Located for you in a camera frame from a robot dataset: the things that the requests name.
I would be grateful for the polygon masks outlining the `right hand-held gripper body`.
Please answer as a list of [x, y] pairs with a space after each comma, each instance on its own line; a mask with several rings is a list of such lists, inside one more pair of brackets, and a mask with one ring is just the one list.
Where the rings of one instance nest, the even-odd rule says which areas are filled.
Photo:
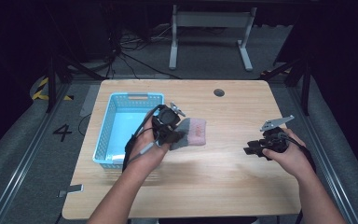
[[287, 142], [288, 136], [281, 128], [281, 125], [294, 118], [293, 115], [290, 115], [285, 118], [266, 120], [260, 128], [263, 133], [260, 145], [275, 152], [283, 153], [288, 148], [289, 143]]

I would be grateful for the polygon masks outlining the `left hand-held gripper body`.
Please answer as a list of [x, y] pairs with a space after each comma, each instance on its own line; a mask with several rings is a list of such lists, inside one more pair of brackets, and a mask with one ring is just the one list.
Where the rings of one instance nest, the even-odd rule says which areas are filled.
[[181, 121], [179, 116], [185, 115], [174, 102], [170, 105], [158, 105], [158, 114], [152, 118], [153, 135], [158, 146], [168, 144], [167, 137], [171, 132], [176, 132]]

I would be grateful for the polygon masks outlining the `pink grey sock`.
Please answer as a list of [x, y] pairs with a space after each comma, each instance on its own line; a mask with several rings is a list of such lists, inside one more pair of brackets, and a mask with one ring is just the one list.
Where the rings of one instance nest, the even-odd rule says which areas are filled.
[[206, 144], [206, 120], [205, 119], [184, 119], [176, 128], [183, 137], [176, 143], [172, 143], [170, 150], [181, 147], [204, 146]]

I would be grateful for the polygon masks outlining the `light blue plastic basket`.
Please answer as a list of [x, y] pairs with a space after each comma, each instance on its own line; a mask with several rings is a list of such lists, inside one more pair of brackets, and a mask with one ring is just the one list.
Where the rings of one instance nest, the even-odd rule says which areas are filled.
[[125, 146], [146, 114], [164, 103], [159, 92], [114, 92], [110, 95], [93, 154], [104, 169], [121, 169]]

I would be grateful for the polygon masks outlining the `person's right hand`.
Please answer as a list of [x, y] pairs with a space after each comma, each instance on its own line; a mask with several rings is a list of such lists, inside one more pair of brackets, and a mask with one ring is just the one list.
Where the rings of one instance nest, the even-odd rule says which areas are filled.
[[297, 180], [311, 177], [314, 175], [314, 171], [307, 157], [300, 149], [300, 146], [304, 147], [306, 144], [292, 130], [284, 129], [283, 131], [294, 139], [296, 144], [290, 143], [283, 153], [265, 148], [262, 150], [263, 154], [279, 163], [288, 174], [293, 175]]

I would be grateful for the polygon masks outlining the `person's left hand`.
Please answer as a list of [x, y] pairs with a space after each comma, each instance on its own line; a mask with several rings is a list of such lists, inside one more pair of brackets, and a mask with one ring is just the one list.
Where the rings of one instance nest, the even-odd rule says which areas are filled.
[[148, 119], [137, 135], [126, 171], [148, 176], [162, 162], [170, 149], [169, 144], [158, 146], [152, 131], [152, 119]]

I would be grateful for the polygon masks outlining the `black metal stand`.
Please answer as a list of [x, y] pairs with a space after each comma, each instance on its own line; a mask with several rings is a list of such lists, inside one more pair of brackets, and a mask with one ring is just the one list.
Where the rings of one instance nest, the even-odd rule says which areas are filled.
[[284, 84], [286, 87], [295, 87], [299, 80], [302, 80], [300, 106], [303, 113], [309, 115], [309, 95], [310, 95], [310, 64], [307, 59], [296, 59], [290, 63], [285, 63], [271, 71], [263, 71], [258, 80], [269, 80], [288, 70], [288, 75]]
[[102, 77], [95, 73], [94, 71], [88, 69], [86, 66], [70, 59], [69, 57], [63, 55], [53, 55], [48, 63], [48, 109], [47, 113], [51, 112], [54, 106], [58, 103], [58, 93], [56, 90], [56, 77], [59, 78], [60, 82], [63, 84], [68, 84], [72, 81], [72, 75], [69, 71], [68, 66], [71, 65], [81, 73], [87, 75], [94, 80], [105, 80], [105, 77]]

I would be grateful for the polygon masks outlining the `black yellow hazard tape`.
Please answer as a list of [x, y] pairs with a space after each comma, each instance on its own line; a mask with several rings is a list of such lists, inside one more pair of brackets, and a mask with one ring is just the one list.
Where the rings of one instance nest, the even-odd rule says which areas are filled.
[[34, 94], [32, 95], [32, 99], [33, 100], [48, 100], [49, 97], [47, 94], [43, 94], [43, 89], [45, 89], [45, 87], [48, 85], [48, 78], [47, 77], [44, 77], [38, 87], [36, 88]]

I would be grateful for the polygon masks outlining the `aluminium floor rail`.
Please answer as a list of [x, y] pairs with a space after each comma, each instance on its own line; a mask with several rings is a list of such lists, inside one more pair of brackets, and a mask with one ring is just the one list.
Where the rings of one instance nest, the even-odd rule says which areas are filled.
[[61, 84], [61, 86], [56, 91], [56, 103], [51, 107], [48, 113], [44, 113], [37, 130], [34, 132], [30, 145], [26, 148], [23, 156], [21, 157], [20, 163], [12, 173], [4, 192], [1, 194], [0, 224], [2, 223], [2, 220], [6, 215], [7, 210], [10, 207], [12, 201], [16, 197], [17, 192], [21, 187], [21, 184], [32, 165], [38, 150], [40, 149], [41, 142], [46, 135], [48, 126], [53, 120], [60, 104], [63, 101], [63, 97], [68, 92], [69, 88], [69, 84]]
[[316, 133], [314, 126], [311, 124], [310, 117], [306, 116], [302, 109], [300, 97], [297, 91], [293, 88], [289, 88], [288, 93], [294, 102], [298, 117], [302, 121], [303, 125], [305, 126], [305, 130], [310, 137], [310, 144], [313, 148], [313, 154], [316, 156], [317, 162], [320, 166], [320, 169], [322, 170], [322, 173], [324, 174], [328, 188], [330, 188], [339, 211], [343, 214], [348, 224], [358, 224], [358, 216], [352, 207], [352, 204], [345, 189], [343, 188], [342, 182], [339, 179], [337, 172], [332, 165], [332, 162], [327, 157], [323, 144], [321, 143], [321, 140]]

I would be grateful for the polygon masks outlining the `grey metal desk frame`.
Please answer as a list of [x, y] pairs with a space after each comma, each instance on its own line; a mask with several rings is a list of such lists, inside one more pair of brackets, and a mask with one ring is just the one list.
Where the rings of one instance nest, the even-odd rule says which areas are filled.
[[246, 71], [252, 71], [253, 66], [247, 52], [247, 42], [251, 33], [257, 8], [251, 7], [246, 12], [212, 12], [212, 11], [183, 11], [177, 5], [172, 6], [172, 44], [169, 68], [175, 70], [178, 56], [178, 27], [222, 27], [243, 28], [244, 36], [237, 41], [241, 59]]

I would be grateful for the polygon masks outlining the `small grey metal bracket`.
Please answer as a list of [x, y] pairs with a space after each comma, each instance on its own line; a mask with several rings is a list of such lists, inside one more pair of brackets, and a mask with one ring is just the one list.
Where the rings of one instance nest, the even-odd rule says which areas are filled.
[[58, 198], [63, 198], [65, 197], [67, 194], [70, 193], [77, 193], [77, 192], [82, 192], [83, 191], [83, 185], [82, 184], [78, 184], [78, 185], [72, 185], [69, 186], [67, 189], [61, 189], [58, 191], [57, 197]]

